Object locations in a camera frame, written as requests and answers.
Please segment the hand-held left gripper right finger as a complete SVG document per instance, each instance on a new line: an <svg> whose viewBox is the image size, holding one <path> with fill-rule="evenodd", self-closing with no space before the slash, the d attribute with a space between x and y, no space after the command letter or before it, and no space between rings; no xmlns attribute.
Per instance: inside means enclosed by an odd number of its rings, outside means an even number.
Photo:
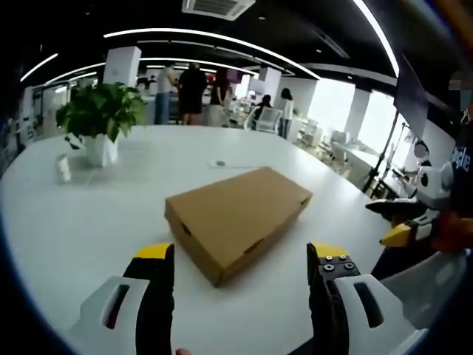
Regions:
<svg viewBox="0 0 473 355"><path fill-rule="evenodd" d="M416 333L402 302L342 248L308 243L307 282L313 354L403 354Z"/></svg>

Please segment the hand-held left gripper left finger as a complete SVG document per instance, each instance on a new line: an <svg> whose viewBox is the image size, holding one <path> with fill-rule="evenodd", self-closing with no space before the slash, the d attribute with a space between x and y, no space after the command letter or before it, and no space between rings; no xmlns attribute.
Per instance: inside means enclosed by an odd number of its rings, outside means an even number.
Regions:
<svg viewBox="0 0 473 355"><path fill-rule="evenodd" d="M171 354L173 290L174 244L141 249L82 303L68 343L76 354Z"/></svg>

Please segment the person's right hand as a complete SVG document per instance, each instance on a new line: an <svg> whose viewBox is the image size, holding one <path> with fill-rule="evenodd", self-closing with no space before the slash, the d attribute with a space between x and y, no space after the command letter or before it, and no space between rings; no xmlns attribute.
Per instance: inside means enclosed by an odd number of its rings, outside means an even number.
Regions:
<svg viewBox="0 0 473 355"><path fill-rule="evenodd" d="M461 218L451 211L441 212L431 247L449 253L472 249L472 219Z"/></svg>

